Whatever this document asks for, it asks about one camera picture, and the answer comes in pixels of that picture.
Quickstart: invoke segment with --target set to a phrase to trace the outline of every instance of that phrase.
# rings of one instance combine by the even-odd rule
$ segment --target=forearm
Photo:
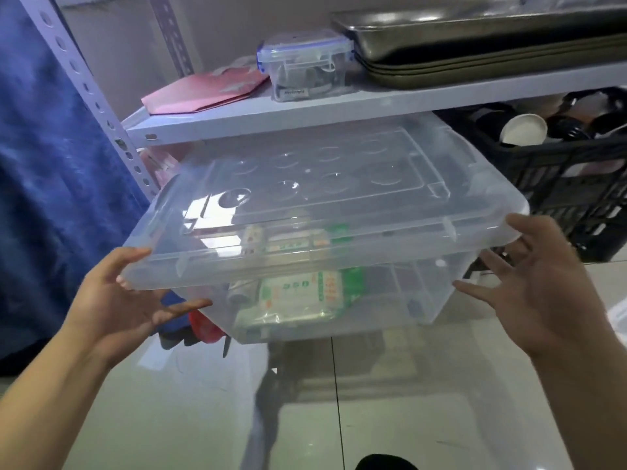
[[[60,469],[107,374],[63,330],[0,401],[0,468]]]
[[[533,359],[576,470],[627,461],[627,350],[615,336]]]

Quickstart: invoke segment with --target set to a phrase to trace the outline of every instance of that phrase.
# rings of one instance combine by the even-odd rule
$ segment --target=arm
[[[523,236],[506,247],[514,267],[490,251],[493,289],[457,281],[490,304],[529,355],[576,470],[614,470],[627,461],[627,351],[607,321],[586,270],[548,217],[512,214]]]
[[[0,401],[0,468],[60,469],[108,371],[155,327],[192,309],[165,308],[166,291],[130,291],[121,270],[150,254],[120,248],[85,277],[65,323]]]

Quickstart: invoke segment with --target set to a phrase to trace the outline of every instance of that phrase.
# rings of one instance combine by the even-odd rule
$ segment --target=hand
[[[168,290],[135,291],[123,287],[122,269],[150,253],[150,249],[119,247],[101,260],[85,276],[59,333],[113,367],[160,324],[211,305],[211,300],[200,299],[164,307],[161,298]]]
[[[613,339],[603,302],[557,223],[521,214],[506,221],[523,234],[506,246],[515,267],[483,251],[480,257],[500,285],[490,289],[455,281],[455,288],[490,304],[507,335],[532,358]]]

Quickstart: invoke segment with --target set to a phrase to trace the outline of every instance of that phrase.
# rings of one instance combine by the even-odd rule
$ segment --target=container with blue seal
[[[278,102],[343,93],[353,59],[353,42],[331,29],[277,34],[257,50],[259,70],[270,75]]]

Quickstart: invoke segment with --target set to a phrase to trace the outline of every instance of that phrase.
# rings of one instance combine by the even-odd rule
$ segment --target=blue curtain
[[[51,337],[147,199],[19,0],[0,0],[0,358]]]

